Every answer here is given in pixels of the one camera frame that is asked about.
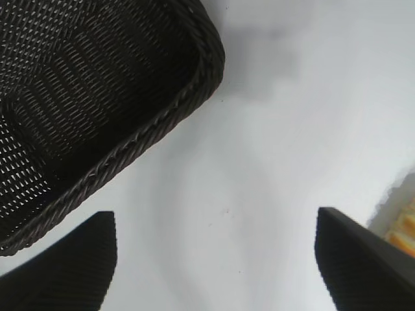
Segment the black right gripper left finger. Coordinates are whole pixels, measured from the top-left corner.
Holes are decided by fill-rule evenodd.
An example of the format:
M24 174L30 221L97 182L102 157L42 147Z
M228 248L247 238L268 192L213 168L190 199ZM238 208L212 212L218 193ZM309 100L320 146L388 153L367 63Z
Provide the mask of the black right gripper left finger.
M100 211L1 276L2 310L100 310L117 265L115 216Z

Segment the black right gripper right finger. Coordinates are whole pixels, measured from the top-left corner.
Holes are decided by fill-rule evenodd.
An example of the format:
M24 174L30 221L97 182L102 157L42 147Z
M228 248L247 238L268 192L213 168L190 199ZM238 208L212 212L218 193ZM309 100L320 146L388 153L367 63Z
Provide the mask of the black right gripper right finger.
M414 257L339 210L318 210L314 253L337 310L413 310Z

